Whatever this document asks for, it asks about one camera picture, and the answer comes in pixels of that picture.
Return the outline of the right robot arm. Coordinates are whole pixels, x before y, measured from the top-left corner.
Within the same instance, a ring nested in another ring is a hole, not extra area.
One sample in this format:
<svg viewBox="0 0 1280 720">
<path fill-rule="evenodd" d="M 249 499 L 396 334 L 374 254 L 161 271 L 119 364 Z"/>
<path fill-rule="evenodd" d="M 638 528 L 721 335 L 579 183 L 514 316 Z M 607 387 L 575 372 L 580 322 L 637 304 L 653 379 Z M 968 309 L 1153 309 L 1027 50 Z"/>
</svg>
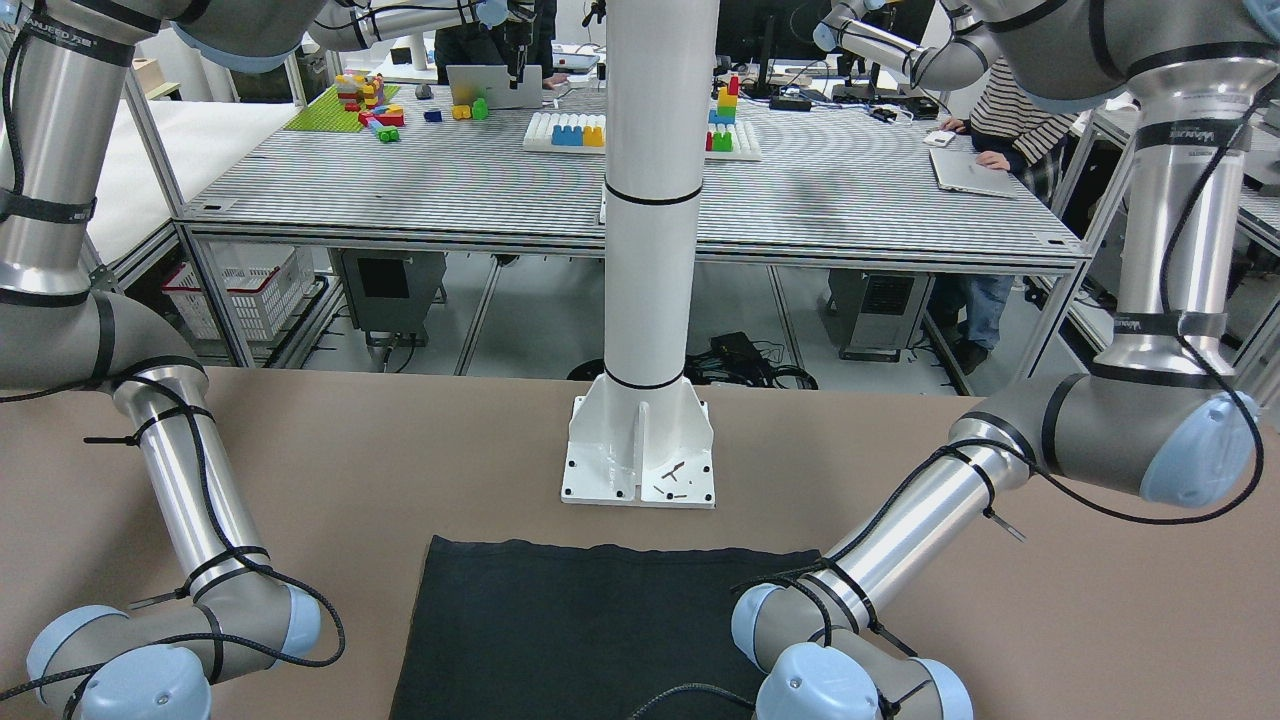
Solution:
<svg viewBox="0 0 1280 720">
<path fill-rule="evenodd" d="M 19 1 L 3 70 L 3 400 L 108 395 L 133 423 L 186 606 L 64 612 L 29 648 L 27 683 L 64 719 L 207 719 L 220 682 L 346 651 L 330 601 L 270 564 L 236 488 L 186 338 L 81 268 L 110 140 L 108 114 L 137 44 L 170 24 L 241 72 L 279 67 L 320 1 Z"/>
</svg>

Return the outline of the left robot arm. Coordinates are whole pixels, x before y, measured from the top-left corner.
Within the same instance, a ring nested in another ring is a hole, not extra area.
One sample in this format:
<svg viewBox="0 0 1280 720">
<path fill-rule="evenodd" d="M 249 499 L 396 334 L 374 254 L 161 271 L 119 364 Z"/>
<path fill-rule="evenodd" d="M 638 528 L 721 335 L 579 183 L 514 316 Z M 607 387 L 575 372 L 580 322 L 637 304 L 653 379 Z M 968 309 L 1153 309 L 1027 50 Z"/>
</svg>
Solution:
<svg viewBox="0 0 1280 720">
<path fill-rule="evenodd" d="M 1039 474 L 1197 509 L 1265 456 L 1254 401 L 1220 354 L 1251 114 L 1277 76 L 1275 1 L 950 1 L 948 44 L 910 49 L 837 3 L 815 31 L 909 77 L 952 88 L 977 74 L 952 53 L 1004 58 L 1044 110 L 1130 92 L 1139 119 L 1112 343 L 1085 373 L 1018 380 L 974 406 L 859 529 L 812 565 L 755 584 L 736 646 L 764 674 L 758 719 L 969 719 L 956 674 L 890 633 L 878 609 L 998 493 Z"/>
</svg>

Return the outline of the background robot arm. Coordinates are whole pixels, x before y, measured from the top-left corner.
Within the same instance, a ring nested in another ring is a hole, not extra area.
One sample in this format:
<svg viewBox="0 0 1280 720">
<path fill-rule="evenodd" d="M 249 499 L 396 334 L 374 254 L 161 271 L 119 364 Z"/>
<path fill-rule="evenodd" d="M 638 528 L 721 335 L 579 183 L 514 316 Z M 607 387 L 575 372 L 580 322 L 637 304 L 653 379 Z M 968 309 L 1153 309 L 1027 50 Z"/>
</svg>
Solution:
<svg viewBox="0 0 1280 720">
<path fill-rule="evenodd" d="M 524 82 L 532 27 L 536 24 L 534 1 L 328 1 L 307 28 L 310 38 L 335 53 L 365 50 L 381 41 L 426 31 L 479 23 L 497 27 L 516 26 L 509 38 L 515 45 L 507 63 L 511 88 Z"/>
</svg>

